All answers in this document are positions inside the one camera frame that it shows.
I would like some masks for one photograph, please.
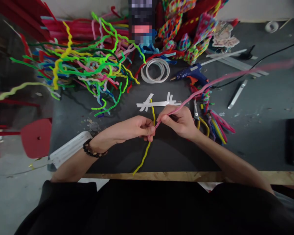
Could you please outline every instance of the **wrist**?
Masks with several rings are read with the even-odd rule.
[[[200,130],[197,128],[193,131],[193,134],[188,138],[191,142],[198,143],[202,137],[205,136]]]
[[[104,131],[96,135],[89,143],[91,149],[98,153],[104,153],[115,144],[116,141],[105,136]]]

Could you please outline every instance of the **beaded bracelet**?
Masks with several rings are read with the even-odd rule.
[[[100,158],[100,157],[103,157],[105,155],[107,155],[108,151],[105,151],[104,153],[97,153],[97,152],[94,152],[91,148],[90,148],[90,145],[89,145],[89,142],[91,141],[92,139],[89,139],[87,140],[84,144],[83,144],[83,150],[84,152],[91,156],[91,157],[96,157],[96,158]]]

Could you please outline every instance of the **pliers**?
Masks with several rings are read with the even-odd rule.
[[[194,102],[194,111],[195,111],[194,119],[197,119],[198,120],[198,122],[197,122],[197,129],[199,130],[199,128],[200,128],[200,119],[199,119],[199,114],[198,114],[197,101],[196,101],[196,99],[194,99],[193,102]]]
[[[206,128],[207,128],[206,136],[209,137],[209,135],[210,135],[210,128],[208,127],[208,125],[206,124],[206,122],[199,116],[196,100],[193,100],[193,102],[194,102],[194,112],[195,112],[194,113],[194,119],[197,119],[198,120],[198,122],[197,122],[197,129],[199,130],[200,129],[200,123],[203,123],[206,126]]]

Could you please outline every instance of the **wooden table edge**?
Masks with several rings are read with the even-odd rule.
[[[260,171],[270,184],[294,185],[294,171]],[[163,181],[193,181],[193,182],[224,182],[225,176],[221,171],[198,172],[138,172],[118,174],[85,174],[84,178],[118,179],[118,180],[163,180]]]

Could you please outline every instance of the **hot glue gun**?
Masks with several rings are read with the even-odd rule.
[[[200,63],[194,64],[193,66],[190,66],[178,72],[174,78],[170,79],[170,81],[179,81],[181,79],[189,77],[192,81],[192,84],[198,82],[198,85],[204,86],[209,82],[209,79],[207,79],[206,76],[200,72],[201,68],[202,66]]]

